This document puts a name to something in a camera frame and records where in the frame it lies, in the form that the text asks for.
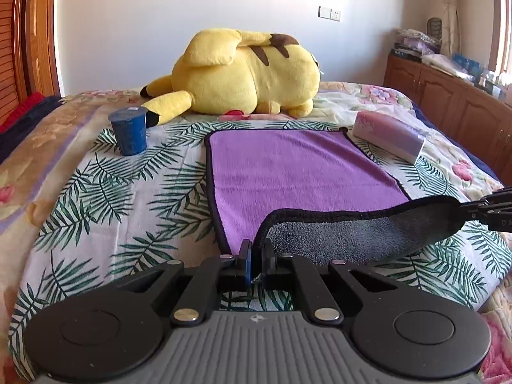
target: purple towel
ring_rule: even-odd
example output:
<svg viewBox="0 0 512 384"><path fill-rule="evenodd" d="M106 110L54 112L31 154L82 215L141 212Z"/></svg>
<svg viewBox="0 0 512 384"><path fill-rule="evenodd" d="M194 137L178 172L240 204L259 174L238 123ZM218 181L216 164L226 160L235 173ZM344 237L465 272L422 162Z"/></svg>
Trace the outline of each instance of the purple towel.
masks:
<svg viewBox="0 0 512 384"><path fill-rule="evenodd" d="M206 139L208 199L221 251L237 255L245 238L282 208L374 211L409 199L398 182L345 132L228 130Z"/></svg>

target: blue cup lid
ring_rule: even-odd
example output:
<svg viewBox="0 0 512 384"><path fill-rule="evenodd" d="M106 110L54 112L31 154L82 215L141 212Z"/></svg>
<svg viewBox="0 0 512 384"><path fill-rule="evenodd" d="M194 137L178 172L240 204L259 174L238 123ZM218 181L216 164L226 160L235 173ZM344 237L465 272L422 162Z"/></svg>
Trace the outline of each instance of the blue cup lid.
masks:
<svg viewBox="0 0 512 384"><path fill-rule="evenodd" d="M108 114L108 120L111 123L119 123L122 121L130 121L139 116L144 116L148 112L145 107L126 107Z"/></svg>

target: dark blue cloth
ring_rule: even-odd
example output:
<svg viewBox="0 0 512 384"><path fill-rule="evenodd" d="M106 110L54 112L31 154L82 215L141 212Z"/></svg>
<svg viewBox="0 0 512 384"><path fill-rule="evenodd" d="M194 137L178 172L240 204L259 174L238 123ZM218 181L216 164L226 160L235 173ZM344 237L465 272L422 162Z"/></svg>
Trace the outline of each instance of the dark blue cloth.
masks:
<svg viewBox="0 0 512 384"><path fill-rule="evenodd" d="M62 101L59 96L46 97L6 132L0 133L0 164L9 157L44 117L61 105Z"/></svg>
<svg viewBox="0 0 512 384"><path fill-rule="evenodd" d="M464 147L462 147L459 143L457 143L455 140L452 140L450 137L448 137L446 134L444 134L439 128L437 128L434 124L432 124L427 117L425 117L425 114L423 114L423 111L420 110L420 108L413 102L413 109L416 113L416 118L423 122L428 128L433 128L434 130L439 131L441 134L443 134L448 140L450 140L453 144L455 144L457 147L462 149L464 153L468 155L468 157L471 159L471 161L475 164L476 167L478 167L483 172L487 173L492 178L499 180L496 174L491 170L489 166L487 166L482 160L480 160L475 155L472 155L469 151L467 151Z"/></svg>

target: blue cup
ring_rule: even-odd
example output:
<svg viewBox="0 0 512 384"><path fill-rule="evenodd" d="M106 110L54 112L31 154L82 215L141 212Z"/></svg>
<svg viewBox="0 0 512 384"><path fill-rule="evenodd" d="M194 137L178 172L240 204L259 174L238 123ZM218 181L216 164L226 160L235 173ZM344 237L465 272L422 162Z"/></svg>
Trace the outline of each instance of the blue cup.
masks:
<svg viewBox="0 0 512 384"><path fill-rule="evenodd" d="M108 115L116 134L117 145L123 156L142 153L146 144L146 113L144 107L127 107Z"/></svg>

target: silver screw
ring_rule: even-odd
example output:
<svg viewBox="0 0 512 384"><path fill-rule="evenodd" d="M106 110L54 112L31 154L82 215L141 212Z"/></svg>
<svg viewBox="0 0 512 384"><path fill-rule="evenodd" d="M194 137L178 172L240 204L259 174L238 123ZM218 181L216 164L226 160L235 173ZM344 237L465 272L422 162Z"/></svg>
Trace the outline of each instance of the silver screw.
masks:
<svg viewBox="0 0 512 384"><path fill-rule="evenodd" d="M199 312L194 309L178 309L174 312L174 319L180 322L192 322L199 317Z"/></svg>
<svg viewBox="0 0 512 384"><path fill-rule="evenodd" d="M329 322L331 320L336 320L340 317L340 313L333 308L320 308L315 310L315 317L318 320L324 320L325 322Z"/></svg>

